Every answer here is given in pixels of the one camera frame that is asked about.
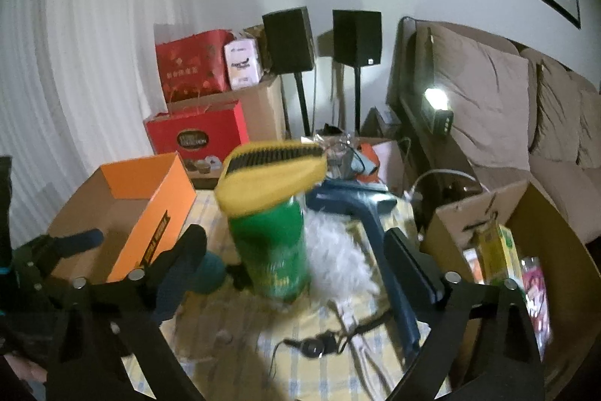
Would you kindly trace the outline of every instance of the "red gift box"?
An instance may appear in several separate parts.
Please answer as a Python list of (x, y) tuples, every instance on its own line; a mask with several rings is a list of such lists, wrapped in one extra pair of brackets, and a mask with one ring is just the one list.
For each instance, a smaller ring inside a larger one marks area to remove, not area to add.
[(223, 163), (235, 147), (248, 142), (238, 101), (161, 113), (146, 121), (145, 126), (155, 153), (178, 152), (183, 159), (214, 156)]
[(212, 30), (155, 46), (165, 101), (229, 91), (223, 48), (233, 39), (229, 31)]

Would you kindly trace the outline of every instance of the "teal round object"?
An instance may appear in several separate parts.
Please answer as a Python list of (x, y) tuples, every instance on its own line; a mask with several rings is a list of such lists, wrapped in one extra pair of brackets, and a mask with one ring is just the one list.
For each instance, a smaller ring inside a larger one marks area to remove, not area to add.
[(194, 273), (190, 290), (198, 294), (215, 292), (225, 281), (225, 264), (221, 257), (207, 252)]

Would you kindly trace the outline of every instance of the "curtain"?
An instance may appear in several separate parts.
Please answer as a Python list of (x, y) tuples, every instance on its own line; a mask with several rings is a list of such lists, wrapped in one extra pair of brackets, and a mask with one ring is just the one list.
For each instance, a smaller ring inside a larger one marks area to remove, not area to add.
[(154, 53), (183, 36), (185, 0), (0, 0), (0, 155), (13, 156), (14, 247), (44, 233), (106, 162), (152, 153), (165, 110)]

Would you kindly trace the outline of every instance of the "oval label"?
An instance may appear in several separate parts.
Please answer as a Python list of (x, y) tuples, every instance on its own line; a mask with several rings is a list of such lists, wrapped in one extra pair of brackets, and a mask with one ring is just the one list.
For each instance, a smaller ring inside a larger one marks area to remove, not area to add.
[(177, 135), (177, 144), (186, 150), (198, 150), (208, 145), (208, 135), (200, 130), (185, 130)]

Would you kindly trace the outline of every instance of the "black speaker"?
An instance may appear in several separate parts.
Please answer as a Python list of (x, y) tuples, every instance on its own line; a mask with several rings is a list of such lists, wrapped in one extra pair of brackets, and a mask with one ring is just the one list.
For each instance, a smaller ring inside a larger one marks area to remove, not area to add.
[(306, 7), (263, 15), (267, 47), (275, 74), (313, 70), (313, 35)]
[(334, 10), (334, 60), (350, 67), (379, 65), (382, 13)]

